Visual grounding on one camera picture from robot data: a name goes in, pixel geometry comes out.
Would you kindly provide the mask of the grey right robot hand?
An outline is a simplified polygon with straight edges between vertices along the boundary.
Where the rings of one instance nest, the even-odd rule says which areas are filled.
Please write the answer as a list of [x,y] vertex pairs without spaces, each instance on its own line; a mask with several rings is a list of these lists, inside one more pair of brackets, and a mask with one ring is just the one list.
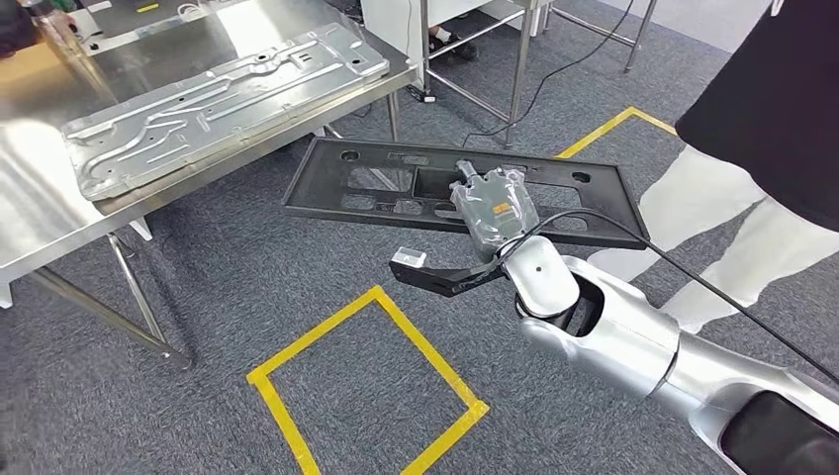
[[463,179],[449,185],[450,201],[460,213],[477,255],[488,262],[508,241],[536,226],[538,212],[522,171],[497,167],[480,174],[465,159],[457,161],[456,167]]

